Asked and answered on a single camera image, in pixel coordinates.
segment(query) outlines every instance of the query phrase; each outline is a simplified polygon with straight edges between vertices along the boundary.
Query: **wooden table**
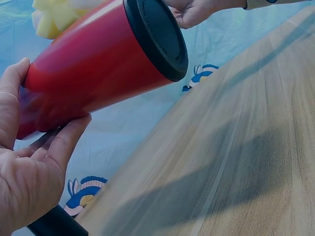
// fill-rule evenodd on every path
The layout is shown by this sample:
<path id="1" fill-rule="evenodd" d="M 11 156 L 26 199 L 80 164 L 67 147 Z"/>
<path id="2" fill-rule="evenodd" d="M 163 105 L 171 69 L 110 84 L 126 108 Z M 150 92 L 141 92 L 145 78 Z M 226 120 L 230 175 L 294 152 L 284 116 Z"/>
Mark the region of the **wooden table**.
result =
<path id="1" fill-rule="evenodd" d="M 92 236 L 315 235 L 315 7 L 182 97 L 77 220 Z"/>

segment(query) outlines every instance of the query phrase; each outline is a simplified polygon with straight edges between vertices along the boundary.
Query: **travel mug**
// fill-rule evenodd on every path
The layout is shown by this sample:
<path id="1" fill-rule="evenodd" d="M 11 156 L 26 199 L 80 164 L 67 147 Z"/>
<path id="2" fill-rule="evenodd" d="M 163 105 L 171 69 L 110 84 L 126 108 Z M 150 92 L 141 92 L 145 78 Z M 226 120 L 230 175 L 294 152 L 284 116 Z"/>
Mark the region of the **travel mug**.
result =
<path id="1" fill-rule="evenodd" d="M 18 139 L 177 82 L 186 45 L 162 0 L 110 0 L 71 25 L 31 63 Z"/>

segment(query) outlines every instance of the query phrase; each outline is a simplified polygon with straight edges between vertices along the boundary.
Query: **cartoon bird print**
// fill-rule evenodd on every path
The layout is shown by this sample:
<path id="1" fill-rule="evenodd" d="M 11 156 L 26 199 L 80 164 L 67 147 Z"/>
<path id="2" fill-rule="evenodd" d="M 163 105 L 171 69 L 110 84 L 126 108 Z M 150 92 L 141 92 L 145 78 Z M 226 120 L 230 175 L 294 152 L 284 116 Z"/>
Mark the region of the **cartoon bird print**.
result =
<path id="1" fill-rule="evenodd" d="M 80 187 L 78 179 L 74 182 L 69 180 L 68 192 L 71 198 L 64 210 L 73 218 L 76 217 L 106 182 L 104 178 L 89 176 L 81 180 Z"/>
<path id="2" fill-rule="evenodd" d="M 216 65 L 207 64 L 201 67 L 201 65 L 194 67 L 193 73 L 194 76 L 188 83 L 188 85 L 185 85 L 183 87 L 183 92 L 189 91 L 192 87 L 194 87 L 199 82 L 202 82 L 204 79 L 206 79 L 209 75 L 211 75 L 213 72 L 215 72 L 219 67 Z"/>

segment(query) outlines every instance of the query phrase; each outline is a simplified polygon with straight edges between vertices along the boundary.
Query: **person's right hand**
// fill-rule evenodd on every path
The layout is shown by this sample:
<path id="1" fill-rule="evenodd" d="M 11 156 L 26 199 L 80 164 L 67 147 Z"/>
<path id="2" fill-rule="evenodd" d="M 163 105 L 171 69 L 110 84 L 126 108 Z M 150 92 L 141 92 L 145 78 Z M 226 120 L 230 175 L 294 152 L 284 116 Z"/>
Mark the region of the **person's right hand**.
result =
<path id="1" fill-rule="evenodd" d="M 213 13 L 246 7 L 246 0 L 164 0 L 170 6 L 180 28 L 189 29 L 205 21 Z"/>

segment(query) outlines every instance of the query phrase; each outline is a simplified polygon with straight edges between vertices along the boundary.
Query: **black handle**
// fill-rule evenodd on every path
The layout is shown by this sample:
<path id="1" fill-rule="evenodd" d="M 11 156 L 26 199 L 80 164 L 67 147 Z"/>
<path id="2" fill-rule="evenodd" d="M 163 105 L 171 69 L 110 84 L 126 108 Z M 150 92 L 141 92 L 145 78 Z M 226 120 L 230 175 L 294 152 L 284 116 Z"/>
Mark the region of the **black handle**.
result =
<path id="1" fill-rule="evenodd" d="M 59 205 L 28 225 L 28 229 L 36 236 L 89 235 L 89 233 Z"/>

